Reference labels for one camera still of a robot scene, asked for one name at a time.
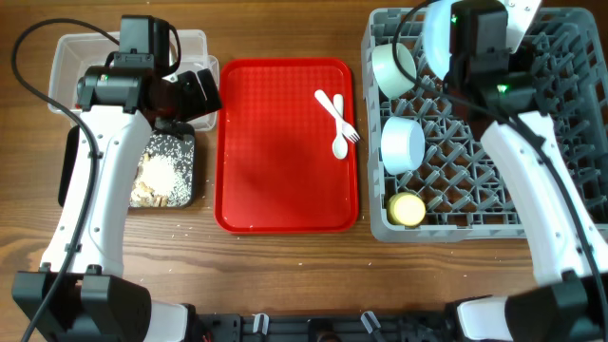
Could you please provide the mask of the white plastic spoon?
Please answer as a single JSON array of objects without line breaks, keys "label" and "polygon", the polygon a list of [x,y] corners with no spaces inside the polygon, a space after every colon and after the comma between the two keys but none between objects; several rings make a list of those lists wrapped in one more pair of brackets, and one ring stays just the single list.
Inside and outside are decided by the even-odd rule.
[{"label": "white plastic spoon", "polygon": [[[341,94],[335,94],[332,99],[332,104],[338,112],[339,117],[342,118],[344,110],[343,96]],[[335,129],[336,136],[332,143],[332,152],[337,159],[344,160],[348,155],[349,147],[347,140],[342,134],[342,125],[339,121],[335,121]]]}]

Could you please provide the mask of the white plastic fork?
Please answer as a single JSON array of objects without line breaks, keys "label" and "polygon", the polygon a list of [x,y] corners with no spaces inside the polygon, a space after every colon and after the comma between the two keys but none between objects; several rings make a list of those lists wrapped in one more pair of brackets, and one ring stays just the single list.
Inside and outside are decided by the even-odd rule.
[{"label": "white plastic fork", "polygon": [[339,112],[333,105],[333,102],[329,99],[328,95],[322,89],[318,89],[314,92],[314,97],[333,116],[341,135],[349,142],[357,143],[360,140],[359,134],[350,123],[347,123],[339,115]]}]

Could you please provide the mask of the green bowl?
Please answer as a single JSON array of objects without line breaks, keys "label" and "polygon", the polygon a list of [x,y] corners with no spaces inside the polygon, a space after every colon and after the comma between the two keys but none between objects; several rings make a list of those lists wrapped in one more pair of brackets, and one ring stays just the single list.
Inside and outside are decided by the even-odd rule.
[{"label": "green bowl", "polygon": [[[401,43],[396,45],[400,66],[412,77],[416,75],[416,65],[409,50]],[[371,53],[373,76],[384,95],[397,99],[414,88],[414,83],[406,78],[396,65],[392,44],[377,46]]]}]

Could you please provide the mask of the light blue bowl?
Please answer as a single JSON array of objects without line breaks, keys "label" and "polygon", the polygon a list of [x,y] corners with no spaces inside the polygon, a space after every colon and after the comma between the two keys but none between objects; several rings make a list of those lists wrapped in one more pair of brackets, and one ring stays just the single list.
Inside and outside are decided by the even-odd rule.
[{"label": "light blue bowl", "polygon": [[381,134],[381,158],[386,171],[395,176],[418,169],[426,153],[422,126],[401,117],[389,118]]}]

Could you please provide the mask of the yellow plastic cup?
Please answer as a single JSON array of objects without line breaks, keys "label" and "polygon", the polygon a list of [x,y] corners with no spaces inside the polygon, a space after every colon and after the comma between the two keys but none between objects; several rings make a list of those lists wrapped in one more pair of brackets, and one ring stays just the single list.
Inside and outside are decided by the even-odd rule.
[{"label": "yellow plastic cup", "polygon": [[426,216],[427,208],[422,199],[412,193],[393,195],[388,202],[389,222],[395,225],[414,227]]}]

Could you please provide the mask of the light blue plate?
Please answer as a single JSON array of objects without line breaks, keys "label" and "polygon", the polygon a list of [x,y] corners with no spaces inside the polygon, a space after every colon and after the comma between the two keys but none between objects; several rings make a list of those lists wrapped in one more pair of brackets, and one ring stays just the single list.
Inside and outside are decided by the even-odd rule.
[{"label": "light blue plate", "polygon": [[423,23],[423,50],[430,70],[440,80],[449,71],[451,6],[455,0],[439,0],[427,7]]}]

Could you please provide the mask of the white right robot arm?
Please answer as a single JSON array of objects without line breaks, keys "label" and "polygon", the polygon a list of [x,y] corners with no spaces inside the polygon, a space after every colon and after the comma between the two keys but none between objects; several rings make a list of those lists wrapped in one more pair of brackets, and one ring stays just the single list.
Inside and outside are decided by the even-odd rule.
[{"label": "white right robot arm", "polygon": [[449,62],[438,96],[480,134],[522,223],[537,288],[446,307],[463,341],[597,341],[607,337],[607,244],[562,158],[523,43],[537,1],[458,1],[442,24]]}]

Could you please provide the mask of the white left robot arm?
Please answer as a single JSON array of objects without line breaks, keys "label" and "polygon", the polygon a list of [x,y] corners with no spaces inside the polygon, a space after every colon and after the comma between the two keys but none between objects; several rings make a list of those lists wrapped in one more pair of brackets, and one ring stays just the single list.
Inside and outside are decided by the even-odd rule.
[{"label": "white left robot arm", "polygon": [[126,15],[116,50],[77,84],[62,175],[63,212],[35,272],[12,296],[28,332],[48,341],[209,341],[194,306],[152,299],[124,279],[123,238],[133,182],[153,133],[192,142],[191,121],[221,107],[212,73],[181,71],[168,22]]}]

